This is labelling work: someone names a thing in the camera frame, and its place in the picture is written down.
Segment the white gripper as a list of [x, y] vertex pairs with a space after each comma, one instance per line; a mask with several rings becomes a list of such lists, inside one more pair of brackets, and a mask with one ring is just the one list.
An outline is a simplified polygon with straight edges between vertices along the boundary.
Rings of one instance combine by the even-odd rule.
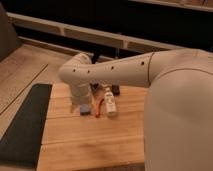
[[[71, 101], [74, 105], [89, 105], [92, 102], [91, 87], [89, 83], [70, 85]], [[70, 107], [70, 112], [74, 112], [75, 107]]]

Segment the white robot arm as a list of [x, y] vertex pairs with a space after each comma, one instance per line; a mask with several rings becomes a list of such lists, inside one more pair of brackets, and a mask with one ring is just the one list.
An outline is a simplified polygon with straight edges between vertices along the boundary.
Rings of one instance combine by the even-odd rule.
[[213, 171], [213, 53], [176, 49], [93, 64], [83, 54], [59, 69], [75, 97], [88, 83], [146, 87], [146, 171]]

